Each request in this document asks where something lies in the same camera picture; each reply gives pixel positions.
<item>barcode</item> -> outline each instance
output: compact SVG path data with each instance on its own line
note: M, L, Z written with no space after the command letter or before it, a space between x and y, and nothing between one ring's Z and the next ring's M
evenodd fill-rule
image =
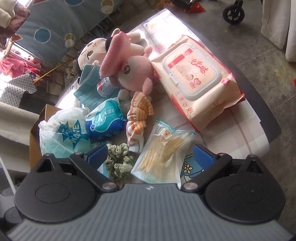
M157 126L154 134L157 135L157 136L159 136L159 135L161 135L164 132L165 129L166 128L164 126Z

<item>pink clothing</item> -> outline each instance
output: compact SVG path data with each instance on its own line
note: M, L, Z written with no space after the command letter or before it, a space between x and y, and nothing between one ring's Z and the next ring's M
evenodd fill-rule
M38 67L41 67L41 64L37 61L29 60ZM12 78L21 76L26 73L27 70L34 72L35 74L39 74L39 70L34 68L32 65L27 64L22 59L9 54L6 58L0 58L0 71L4 75L10 75Z

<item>wet tissue package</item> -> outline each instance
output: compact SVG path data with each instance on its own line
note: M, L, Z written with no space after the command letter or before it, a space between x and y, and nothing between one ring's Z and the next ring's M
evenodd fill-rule
M232 73L202 42L188 36L151 64L174 106L196 131L243 97Z
M131 174L146 183L177 183L194 131L175 130L156 121Z
M118 98L105 100L86 116L86 129L93 140L104 140L126 129Z
M86 110L69 108L59 110L48 122L39 123L41 154L53 153L56 158L67 158L77 151L87 153L91 150L86 131Z

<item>black wheel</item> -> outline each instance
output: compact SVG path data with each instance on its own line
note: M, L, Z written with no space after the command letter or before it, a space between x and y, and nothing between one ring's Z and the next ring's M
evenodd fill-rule
M223 10L223 18L230 24L238 24L244 19L244 10L237 10L236 5L230 5Z

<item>black and white dotted fabric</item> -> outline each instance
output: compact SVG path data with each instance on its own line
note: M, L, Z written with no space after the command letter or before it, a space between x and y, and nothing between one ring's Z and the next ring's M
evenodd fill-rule
M16 77L8 83L2 81L1 87L2 91L0 92L0 102L14 107L19 107L24 92L27 91L30 94L33 94L37 91L30 74L24 74Z

